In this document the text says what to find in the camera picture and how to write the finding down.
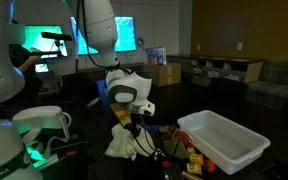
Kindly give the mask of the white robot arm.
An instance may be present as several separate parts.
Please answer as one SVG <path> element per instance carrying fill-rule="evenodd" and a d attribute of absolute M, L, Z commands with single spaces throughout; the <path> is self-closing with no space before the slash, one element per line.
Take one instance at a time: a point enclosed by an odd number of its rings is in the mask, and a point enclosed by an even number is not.
<path fill-rule="evenodd" d="M 69 9 L 75 14 L 82 35 L 103 60 L 108 97 L 126 104 L 134 113 L 152 116 L 155 105 L 148 100 L 152 79 L 141 72 L 128 74 L 117 59 L 114 50 L 117 30 L 111 1 L 79 1 Z M 9 58 L 9 45 L 12 43 L 9 31 L 15 2 L 0 0 L 0 103 L 24 88 L 24 76 Z M 43 180 L 13 124 L 4 126 L 0 123 L 0 180 Z"/>

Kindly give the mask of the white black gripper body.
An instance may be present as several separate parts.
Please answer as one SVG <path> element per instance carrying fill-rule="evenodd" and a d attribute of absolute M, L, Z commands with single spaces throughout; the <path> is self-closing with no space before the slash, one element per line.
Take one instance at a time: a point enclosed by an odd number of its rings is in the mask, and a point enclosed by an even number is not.
<path fill-rule="evenodd" d="M 129 102 L 126 104 L 126 109 L 131 113 L 146 116 L 153 116 L 155 113 L 155 105 L 150 101 L 146 101 L 144 104 Z"/>

